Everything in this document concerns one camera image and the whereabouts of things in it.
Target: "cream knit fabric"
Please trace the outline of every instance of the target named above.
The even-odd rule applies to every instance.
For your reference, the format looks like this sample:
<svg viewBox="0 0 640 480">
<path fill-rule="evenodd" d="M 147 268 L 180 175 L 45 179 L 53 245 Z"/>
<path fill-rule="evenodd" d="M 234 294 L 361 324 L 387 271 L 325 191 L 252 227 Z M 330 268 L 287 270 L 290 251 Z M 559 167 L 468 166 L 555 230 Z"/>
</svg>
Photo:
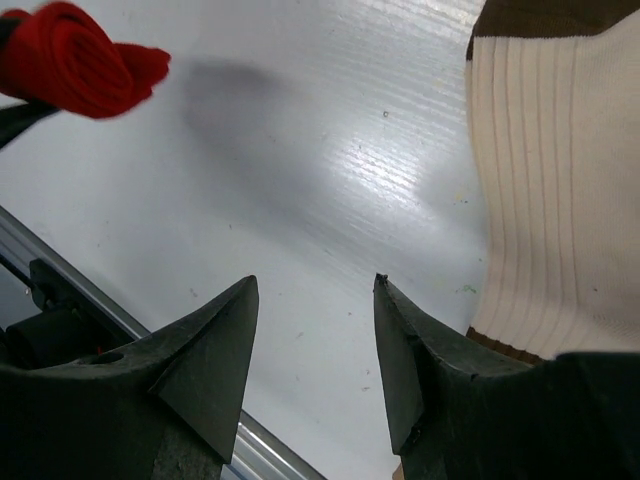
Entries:
<svg viewBox="0 0 640 480">
<path fill-rule="evenodd" d="M 640 12 L 591 37 L 476 37 L 490 214 L 475 332 L 547 359 L 640 350 Z"/>
</svg>

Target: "red cloth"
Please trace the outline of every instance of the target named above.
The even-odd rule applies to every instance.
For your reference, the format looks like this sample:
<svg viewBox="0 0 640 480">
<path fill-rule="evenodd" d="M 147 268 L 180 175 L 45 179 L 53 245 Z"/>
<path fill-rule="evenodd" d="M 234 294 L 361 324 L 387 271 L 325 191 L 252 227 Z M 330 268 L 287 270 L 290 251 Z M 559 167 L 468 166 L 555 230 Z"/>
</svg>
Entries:
<svg viewBox="0 0 640 480">
<path fill-rule="evenodd" d="M 80 8 L 53 2 L 22 22 L 0 49 L 0 92 L 41 100 L 91 118 L 120 115 L 152 94 L 171 56 L 157 48 L 113 43 Z"/>
</svg>

